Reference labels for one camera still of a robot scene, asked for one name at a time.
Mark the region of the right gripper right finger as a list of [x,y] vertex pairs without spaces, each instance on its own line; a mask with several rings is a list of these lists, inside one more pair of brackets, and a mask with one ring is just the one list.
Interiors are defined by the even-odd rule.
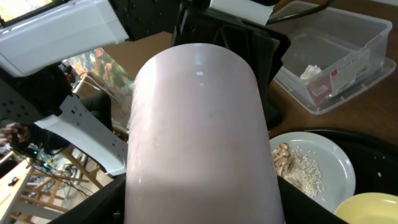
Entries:
[[277,181],[286,224],[347,224],[282,177]]

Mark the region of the grey plate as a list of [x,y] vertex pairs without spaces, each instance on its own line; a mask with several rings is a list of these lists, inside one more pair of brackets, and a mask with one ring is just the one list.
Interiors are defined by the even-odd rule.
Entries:
[[294,152],[315,161],[320,171],[319,188],[314,201],[333,213],[354,195],[356,176],[346,153],[336,143],[319,134],[296,131],[281,134],[270,140],[271,148],[281,143]]

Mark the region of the yellow bowl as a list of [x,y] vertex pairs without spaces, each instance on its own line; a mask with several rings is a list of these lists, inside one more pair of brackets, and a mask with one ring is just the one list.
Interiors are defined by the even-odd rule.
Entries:
[[357,194],[341,203],[334,214],[350,224],[397,224],[397,196]]

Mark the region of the pink cup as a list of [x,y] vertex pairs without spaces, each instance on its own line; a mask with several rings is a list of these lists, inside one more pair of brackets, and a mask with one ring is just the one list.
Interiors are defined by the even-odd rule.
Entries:
[[285,221],[257,81],[239,55],[185,44],[140,69],[124,221]]

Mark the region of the white rice pile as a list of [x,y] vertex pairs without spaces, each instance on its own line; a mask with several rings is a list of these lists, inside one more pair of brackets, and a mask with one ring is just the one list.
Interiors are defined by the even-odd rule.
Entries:
[[321,181],[322,174],[316,160],[289,149],[290,165],[282,177],[298,188],[306,196],[315,198],[320,196],[325,188]]

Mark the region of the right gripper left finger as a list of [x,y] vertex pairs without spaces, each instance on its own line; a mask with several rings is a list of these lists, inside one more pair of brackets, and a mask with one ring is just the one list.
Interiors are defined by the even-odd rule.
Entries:
[[49,224],[123,224],[125,189],[122,174]]

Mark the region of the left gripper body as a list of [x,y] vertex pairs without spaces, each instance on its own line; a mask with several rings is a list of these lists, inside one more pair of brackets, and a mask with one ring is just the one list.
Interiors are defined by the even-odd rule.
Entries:
[[192,43],[218,45],[242,57],[255,74],[267,127],[273,129],[282,121],[269,85],[290,47],[286,35],[211,9],[180,6],[172,46]]

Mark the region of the red snack wrapper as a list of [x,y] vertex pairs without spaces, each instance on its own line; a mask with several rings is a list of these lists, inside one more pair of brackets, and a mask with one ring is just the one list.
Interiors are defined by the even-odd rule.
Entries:
[[369,50],[360,52],[341,67],[309,83],[307,90],[313,104],[320,105],[325,99],[336,96],[367,74],[370,69],[369,54]]

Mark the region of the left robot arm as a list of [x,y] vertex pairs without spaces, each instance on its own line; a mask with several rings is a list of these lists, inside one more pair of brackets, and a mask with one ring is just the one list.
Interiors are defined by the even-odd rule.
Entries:
[[269,29],[274,1],[53,1],[1,22],[1,118],[53,131],[111,176],[126,172],[127,145],[84,109],[63,61],[109,44],[172,33],[172,46],[209,43],[245,59],[260,90],[282,66],[290,39]]

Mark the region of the white tissue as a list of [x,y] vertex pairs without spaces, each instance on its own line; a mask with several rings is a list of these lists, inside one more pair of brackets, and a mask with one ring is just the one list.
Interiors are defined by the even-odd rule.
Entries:
[[315,75],[318,75],[321,72],[322,72],[321,68],[318,67],[317,65],[308,65],[305,71],[301,74],[300,79],[308,80],[314,77]]

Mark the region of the peanut shells pile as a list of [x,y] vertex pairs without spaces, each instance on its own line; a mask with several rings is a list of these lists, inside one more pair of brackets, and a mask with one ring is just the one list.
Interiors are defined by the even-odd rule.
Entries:
[[279,176],[283,176],[285,172],[288,172],[292,164],[292,154],[290,148],[286,143],[278,145],[277,149],[272,151],[274,169]]

